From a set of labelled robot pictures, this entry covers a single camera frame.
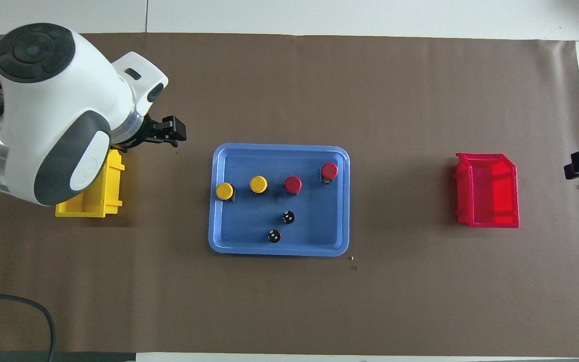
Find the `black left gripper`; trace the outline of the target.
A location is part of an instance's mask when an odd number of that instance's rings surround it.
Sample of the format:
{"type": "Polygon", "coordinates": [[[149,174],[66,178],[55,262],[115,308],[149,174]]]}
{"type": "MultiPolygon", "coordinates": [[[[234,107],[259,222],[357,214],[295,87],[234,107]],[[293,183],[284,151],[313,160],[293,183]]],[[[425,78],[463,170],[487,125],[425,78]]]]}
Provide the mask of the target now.
{"type": "Polygon", "coordinates": [[[111,149],[128,151],[143,143],[169,144],[178,147],[179,142],[187,140],[186,126],[175,116],[164,117],[160,122],[154,121],[145,115],[140,127],[131,134],[131,137],[111,144],[111,149]]]}

